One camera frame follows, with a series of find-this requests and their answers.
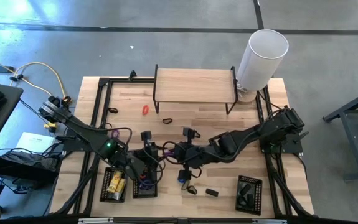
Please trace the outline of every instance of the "wooden platform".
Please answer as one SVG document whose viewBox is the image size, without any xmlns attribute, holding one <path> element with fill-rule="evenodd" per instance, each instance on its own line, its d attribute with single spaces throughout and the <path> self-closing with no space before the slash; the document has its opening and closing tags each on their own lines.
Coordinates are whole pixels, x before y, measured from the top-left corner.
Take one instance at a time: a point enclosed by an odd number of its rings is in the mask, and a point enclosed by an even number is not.
<svg viewBox="0 0 358 224">
<path fill-rule="evenodd" d="M 234 103 L 231 70 L 159 68 L 155 101 L 186 103 Z"/>
<path fill-rule="evenodd" d="M 88 124 L 92 117 L 98 78 L 83 78 L 75 110 L 75 116 Z M 282 79 L 272 78 L 269 82 L 269 91 L 272 103 L 278 106 L 288 104 Z M 158 145 L 162 145 L 165 141 L 185 141 L 182 129 L 187 126 L 196 129 L 201 134 L 200 139 L 195 139 L 195 144 L 207 144 L 208 138 L 224 131 L 241 130 L 258 124 L 255 102 L 248 105 L 236 105 L 229 115 L 225 114 L 225 108 L 221 104 L 200 105 L 193 103 L 168 103 L 161 107 L 159 114 L 156 114 L 152 106 L 152 95 L 153 84 L 117 83 L 112 88 L 110 106 L 117 108 L 119 113 L 109 113 L 107 121 L 113 127 L 127 126 L 133 130 L 133 137 L 129 144 L 131 149 L 142 147 L 140 132 L 145 130 L 150 130 L 153 140 Z M 150 109 L 146 116 L 141 114 L 143 105 L 148 105 Z M 102 106 L 98 112 L 97 124 L 100 124 L 101 109 Z M 164 118 L 172 118 L 173 122 L 166 125 L 162 123 Z M 127 136 L 128 133 L 122 131 L 120 138 L 124 141 Z M 58 210 L 77 186 L 82 160 L 83 153 L 74 152 L 63 161 L 51 212 Z M 286 154 L 283 155 L 283 164 L 289 189 L 302 206 L 308 212 L 313 213 L 302 164 L 294 155 Z M 263 181 L 260 217 L 273 217 L 265 158 L 260 152 L 257 142 L 249 144 L 232 163 L 205 165 L 202 168 L 201 177 L 191 180 L 191 184 L 195 185 L 198 190 L 197 195 L 181 190 L 177 175 L 182 167 L 167 162 L 162 181 L 158 184 L 157 198 L 133 199 L 131 196 L 132 181 L 130 180 L 125 203 L 99 202 L 105 167 L 106 164 L 100 162 L 92 207 L 92 216 L 94 217 L 258 217 L 235 211 L 238 175 L 254 177 Z M 219 197 L 206 195 L 206 188 L 218 191 Z M 281 191 L 278 186 L 277 189 L 281 211 L 284 212 Z M 87 188 L 83 194 L 80 211 L 83 211 L 86 199 Z"/>
</svg>

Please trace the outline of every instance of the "red object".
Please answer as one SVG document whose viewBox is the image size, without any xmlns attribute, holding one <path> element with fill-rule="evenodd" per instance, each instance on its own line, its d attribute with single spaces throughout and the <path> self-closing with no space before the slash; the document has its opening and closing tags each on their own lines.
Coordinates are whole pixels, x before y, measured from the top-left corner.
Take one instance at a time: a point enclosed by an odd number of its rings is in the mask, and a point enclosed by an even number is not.
<svg viewBox="0 0 358 224">
<path fill-rule="evenodd" d="M 143 106 L 143 115 L 147 115 L 148 114 L 148 105 L 144 105 Z"/>
</svg>

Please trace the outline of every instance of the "yellow cable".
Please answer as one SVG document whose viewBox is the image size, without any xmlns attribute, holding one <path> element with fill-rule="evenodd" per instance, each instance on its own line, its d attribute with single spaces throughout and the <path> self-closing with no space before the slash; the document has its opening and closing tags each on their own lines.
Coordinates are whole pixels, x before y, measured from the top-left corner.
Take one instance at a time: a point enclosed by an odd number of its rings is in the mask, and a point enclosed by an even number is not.
<svg viewBox="0 0 358 224">
<path fill-rule="evenodd" d="M 31 62 L 31 63 L 27 63 L 27 64 L 25 64 L 25 65 L 19 67 L 16 71 L 12 71 L 11 69 L 7 68 L 6 66 L 2 65 L 1 63 L 0 63 L 0 66 L 2 66 L 3 68 L 5 68 L 7 71 L 13 73 L 13 74 L 14 74 L 14 77 L 17 77 L 19 70 L 24 69 L 24 68 L 28 67 L 29 65 L 35 65 L 35 64 L 46 66 L 47 68 L 49 68 L 49 69 L 54 73 L 54 75 L 57 77 L 57 80 L 58 80 L 59 83 L 60 83 L 62 95 L 63 95 L 63 97 L 66 97 L 65 91 L 64 91 L 64 88 L 63 88 L 63 86 L 62 86 L 62 82 L 61 82 L 61 79 L 60 79 L 59 74 L 58 74 L 52 67 L 50 67 L 49 65 L 47 65 L 47 64 L 45 64 L 45 63 L 42 63 L 42 62 Z M 35 87 L 35 88 L 37 88 L 37 89 L 43 90 L 44 92 L 46 92 L 47 94 L 49 94 L 50 96 L 52 96 L 52 94 L 51 94 L 49 91 L 43 89 L 42 87 L 37 86 L 37 85 L 31 83 L 30 81 L 26 80 L 25 78 L 22 78 L 22 79 L 23 79 L 26 83 L 28 83 L 29 85 L 31 85 L 31 86 L 33 86 L 33 87 Z"/>
</svg>

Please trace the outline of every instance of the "wooden shelf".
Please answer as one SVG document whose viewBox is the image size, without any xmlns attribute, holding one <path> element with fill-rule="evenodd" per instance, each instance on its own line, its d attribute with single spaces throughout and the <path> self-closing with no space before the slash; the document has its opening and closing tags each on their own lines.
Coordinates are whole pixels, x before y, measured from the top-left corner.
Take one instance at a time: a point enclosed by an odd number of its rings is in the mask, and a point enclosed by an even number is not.
<svg viewBox="0 0 358 224">
<path fill-rule="evenodd" d="M 158 68 L 154 77 L 153 100 L 157 113 L 160 102 L 225 103 L 230 113 L 238 100 L 235 69 L 177 69 Z M 232 103 L 228 110 L 227 103 Z"/>
</svg>

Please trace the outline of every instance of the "gray floor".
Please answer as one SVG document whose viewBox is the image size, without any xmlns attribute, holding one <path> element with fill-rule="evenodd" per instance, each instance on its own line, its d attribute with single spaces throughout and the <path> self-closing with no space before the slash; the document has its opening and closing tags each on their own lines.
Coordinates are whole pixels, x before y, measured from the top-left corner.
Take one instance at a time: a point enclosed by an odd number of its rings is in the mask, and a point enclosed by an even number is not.
<svg viewBox="0 0 358 224">
<path fill-rule="evenodd" d="M 3 1 L 0 22 L 116 27 L 257 28 L 252 0 L 204 1 Z M 358 0 L 260 0 L 266 28 L 358 29 Z M 78 95 L 85 75 L 153 75 L 166 68 L 238 68 L 249 34 L 40 32 L 0 30 L 0 62 L 18 67 L 45 62 Z M 285 79 L 292 107 L 310 134 L 302 141 L 308 183 L 317 215 L 358 220 L 358 181 L 342 175 L 356 165 L 341 122 L 322 117 L 358 95 L 358 36 L 287 35 L 290 51 L 275 73 Z M 28 68 L 28 79 L 60 95 L 54 76 Z M 9 83 L 0 75 L 0 83 Z M 47 95 L 25 83 L 22 99 L 38 108 Z M 29 119 L 28 126 L 18 119 Z M 19 105 L 0 134 L 0 147 L 14 147 L 23 131 L 47 134 L 42 121 Z M 13 215 L 41 215 L 51 189 L 7 200 Z"/>
</svg>

